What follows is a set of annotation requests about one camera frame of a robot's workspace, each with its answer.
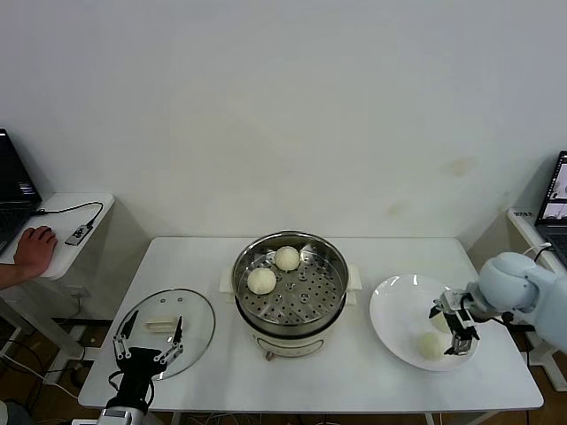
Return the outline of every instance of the laptop screen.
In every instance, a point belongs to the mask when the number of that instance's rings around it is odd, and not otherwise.
[[[567,225],[567,151],[559,154],[536,224]]]
[[[0,202],[41,200],[8,134],[0,128]]]

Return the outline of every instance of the glass lid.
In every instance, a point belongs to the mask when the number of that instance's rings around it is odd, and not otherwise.
[[[128,321],[134,316],[132,326]],[[122,320],[116,337],[124,334],[125,325],[126,328],[132,326],[128,338],[123,340],[128,348],[151,348],[166,354],[174,349],[177,331],[180,336],[178,348],[181,350],[174,351],[175,356],[170,356],[167,361],[167,369],[153,377],[158,381],[179,374],[199,360],[211,343],[214,324],[213,308],[198,292],[162,290],[130,310]]]

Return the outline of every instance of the floor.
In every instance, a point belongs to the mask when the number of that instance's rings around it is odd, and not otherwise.
[[[108,327],[90,326],[83,336],[81,343],[86,346],[98,347],[102,344]],[[10,325],[0,319],[0,338],[7,338],[12,332]],[[522,334],[514,335],[520,350],[524,349],[524,338]],[[39,360],[48,368],[51,360],[57,354],[55,347],[44,336],[35,332],[22,340],[22,342],[32,349],[39,357]],[[28,350],[19,348],[13,352],[13,357],[22,364],[39,370],[37,360]],[[556,361],[563,371],[567,371],[567,356],[558,353]],[[74,367],[75,363],[70,363],[67,367]],[[71,379],[72,372],[67,370],[61,377],[59,384],[64,388],[78,394],[80,382],[89,372],[87,367],[82,367],[74,372],[74,379]],[[545,405],[536,411],[530,412],[530,425],[564,425],[567,423],[567,393],[555,392],[548,381],[543,369],[532,367],[532,374],[545,399]],[[506,383],[502,384],[502,390],[506,389]],[[33,375],[23,374],[15,370],[4,367],[0,364],[0,399],[13,399],[31,411],[36,423],[47,423],[48,425],[59,425],[62,422],[76,418],[96,419],[99,411],[96,409],[86,409],[79,406],[73,398],[67,396],[60,389],[50,385],[40,385]],[[156,413],[163,422],[169,423],[171,413]],[[443,422],[449,423],[451,414],[443,414]],[[263,425],[315,425],[324,424],[350,425],[350,424],[392,424],[392,425],[424,425],[425,419],[421,414],[403,415],[297,415],[297,414],[263,414],[261,424]],[[182,417],[182,425],[260,425],[258,414],[243,415],[223,415],[217,416],[213,413],[187,413]],[[435,423],[440,424],[439,415],[435,415]],[[506,412],[499,413],[493,418],[483,422],[485,425],[517,425],[528,423],[526,412]]]

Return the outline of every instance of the laptop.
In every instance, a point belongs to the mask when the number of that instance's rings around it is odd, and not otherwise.
[[[8,133],[0,128],[0,254],[41,202]]]
[[[561,151],[555,163],[535,228],[567,266],[567,151]]]

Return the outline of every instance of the white table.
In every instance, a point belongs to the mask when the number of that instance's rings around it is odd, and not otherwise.
[[[47,214],[31,217],[0,256],[0,263],[13,264],[13,255],[16,252],[19,238],[26,228],[49,226],[57,235],[58,244],[53,252],[50,266],[40,278],[54,281],[63,276],[67,270],[69,270],[82,248],[89,242],[90,237],[95,233],[102,219],[113,206],[114,197],[108,193],[55,193],[45,197],[40,205],[40,208],[46,211],[56,211],[93,201],[101,202],[103,209],[94,221],[93,229],[78,246],[65,245],[65,240],[80,225],[86,224],[95,216],[99,205],[89,205],[61,214]],[[31,300],[26,292],[19,286],[0,291],[0,315],[9,318],[10,322],[15,323],[16,328],[24,328],[26,326],[25,322],[18,322],[16,318],[14,318],[11,309],[16,311],[61,349],[58,357],[51,364],[50,369],[63,368],[68,359],[79,359],[82,356],[83,348],[76,342],[76,339],[78,339],[84,327],[74,329],[71,335],[67,334],[61,327],[56,325],[50,319],[49,315],[42,311],[41,306]],[[57,380],[57,378],[58,374],[52,376],[53,381]]]
[[[82,387],[79,402],[103,407],[114,395],[106,378],[117,370],[112,336],[125,314],[152,293],[193,289],[211,302],[216,329],[191,368],[156,382],[152,410],[294,413],[476,412],[537,408],[543,398],[508,331],[490,322],[477,355],[452,372],[432,373],[391,354],[374,333],[369,297],[383,279],[427,274],[448,286],[477,278],[454,239],[330,239],[359,267],[358,304],[341,313],[326,346],[299,359],[271,362],[254,343],[236,307],[219,292],[222,272],[250,242],[239,238],[158,238],[152,241]]]
[[[541,245],[545,242],[534,227],[537,216],[538,211],[533,208],[510,208],[508,210],[510,222],[514,225],[518,234],[530,246]],[[533,257],[537,253],[538,250],[535,249],[529,255]],[[557,274],[567,273],[563,263],[552,251],[543,251],[538,264]],[[567,380],[565,380],[561,369],[553,358],[557,349],[553,345],[542,341],[535,332],[528,332],[527,337],[533,346],[533,349],[530,351],[530,364],[543,367],[555,391],[566,392]]]

